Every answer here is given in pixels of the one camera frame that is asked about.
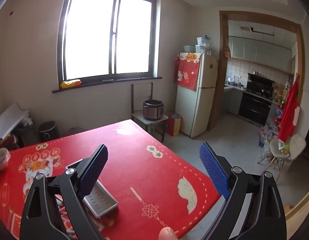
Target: tiled wall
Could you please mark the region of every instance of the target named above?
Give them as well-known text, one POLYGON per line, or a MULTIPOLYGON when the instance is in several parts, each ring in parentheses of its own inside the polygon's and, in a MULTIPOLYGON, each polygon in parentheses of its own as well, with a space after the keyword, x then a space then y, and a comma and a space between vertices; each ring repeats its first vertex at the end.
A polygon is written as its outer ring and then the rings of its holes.
POLYGON ((288 74, 283 74, 279 71, 275 71, 260 65, 255 65, 240 60, 228 59, 226 81, 229 77, 235 80, 235 83, 241 83, 245 87, 247 86, 248 73, 253 74, 253 71, 257 71, 259 76, 268 78, 275 82, 285 85, 289 79, 288 74), (234 75, 241 76, 241 78, 234 78, 234 75))

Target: textured blue pad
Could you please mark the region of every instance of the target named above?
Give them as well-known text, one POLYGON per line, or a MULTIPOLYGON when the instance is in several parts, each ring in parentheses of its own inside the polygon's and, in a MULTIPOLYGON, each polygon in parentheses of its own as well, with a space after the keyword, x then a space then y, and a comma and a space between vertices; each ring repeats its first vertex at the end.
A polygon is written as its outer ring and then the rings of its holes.
POLYGON ((80 176, 80 190, 77 193, 80 199, 83 199, 91 193, 107 160, 108 149, 105 145, 103 145, 99 153, 94 156, 93 160, 90 162, 90 165, 86 167, 80 176))
POLYGON ((216 191, 227 199, 230 195, 228 176, 205 143, 200 145, 199 156, 216 191))

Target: rice cooker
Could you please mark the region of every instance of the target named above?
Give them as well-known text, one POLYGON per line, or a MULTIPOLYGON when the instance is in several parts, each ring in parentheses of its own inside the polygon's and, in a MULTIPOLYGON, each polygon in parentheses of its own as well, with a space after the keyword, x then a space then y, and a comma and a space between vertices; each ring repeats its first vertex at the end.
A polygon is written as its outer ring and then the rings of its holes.
POLYGON ((146 100, 143 102, 143 117, 150 121, 160 120, 164 116, 164 104, 160 100, 146 100))

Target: white shell chair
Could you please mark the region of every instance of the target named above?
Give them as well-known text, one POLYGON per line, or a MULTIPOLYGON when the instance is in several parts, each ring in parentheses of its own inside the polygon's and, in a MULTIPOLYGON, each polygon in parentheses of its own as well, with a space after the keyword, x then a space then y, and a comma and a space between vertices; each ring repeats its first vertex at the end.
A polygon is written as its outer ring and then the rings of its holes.
POLYGON ((291 162, 295 160, 305 149, 306 147, 306 141, 300 134, 295 134, 291 137, 290 142, 289 142, 289 154, 288 156, 284 156, 280 151, 278 147, 278 139, 273 139, 270 142, 270 151, 271 154, 273 155, 273 158, 271 162, 268 164, 267 168, 264 170, 264 172, 272 165, 275 165, 276 163, 279 166, 280 162, 280 168, 279 168, 279 174, 276 179, 276 182, 279 179, 279 176, 282 172, 284 163, 286 161, 291 162))

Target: silver drain tray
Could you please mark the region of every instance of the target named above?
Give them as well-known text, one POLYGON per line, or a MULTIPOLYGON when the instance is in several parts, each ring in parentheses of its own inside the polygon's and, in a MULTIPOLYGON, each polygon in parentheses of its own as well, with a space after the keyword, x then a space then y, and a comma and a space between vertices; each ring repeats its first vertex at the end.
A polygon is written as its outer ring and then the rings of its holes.
POLYGON ((90 195, 83 198, 93 215, 97 218, 105 215, 118 205, 118 201, 106 190, 99 180, 96 181, 90 195))

